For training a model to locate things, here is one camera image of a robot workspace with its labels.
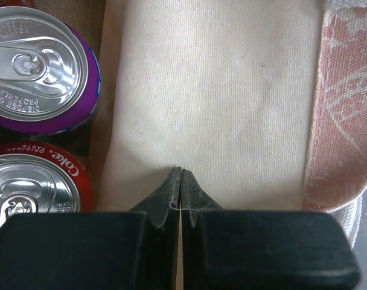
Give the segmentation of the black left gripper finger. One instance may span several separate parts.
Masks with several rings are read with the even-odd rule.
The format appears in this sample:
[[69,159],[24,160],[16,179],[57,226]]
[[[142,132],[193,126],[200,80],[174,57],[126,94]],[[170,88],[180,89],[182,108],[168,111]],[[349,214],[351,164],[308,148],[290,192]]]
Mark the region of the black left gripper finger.
[[143,200],[137,203],[131,212],[143,212],[155,228],[177,224],[180,207],[180,183],[182,169],[173,167],[162,184]]

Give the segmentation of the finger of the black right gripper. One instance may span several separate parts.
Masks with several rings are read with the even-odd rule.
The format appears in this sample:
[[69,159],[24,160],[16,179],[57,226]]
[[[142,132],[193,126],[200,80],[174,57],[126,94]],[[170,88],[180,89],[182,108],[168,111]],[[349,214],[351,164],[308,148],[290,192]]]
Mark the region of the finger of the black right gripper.
[[195,226],[201,211],[222,209],[202,190],[193,173],[183,170],[181,180],[181,215],[183,226]]

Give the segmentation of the canvas tote bag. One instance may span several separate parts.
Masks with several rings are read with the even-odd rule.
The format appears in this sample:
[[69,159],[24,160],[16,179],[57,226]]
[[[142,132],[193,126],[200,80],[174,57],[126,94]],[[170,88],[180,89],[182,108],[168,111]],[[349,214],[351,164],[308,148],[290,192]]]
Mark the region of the canvas tote bag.
[[36,1],[98,51],[73,149],[95,205],[172,167],[225,208],[331,213],[354,244],[367,188],[367,1]]

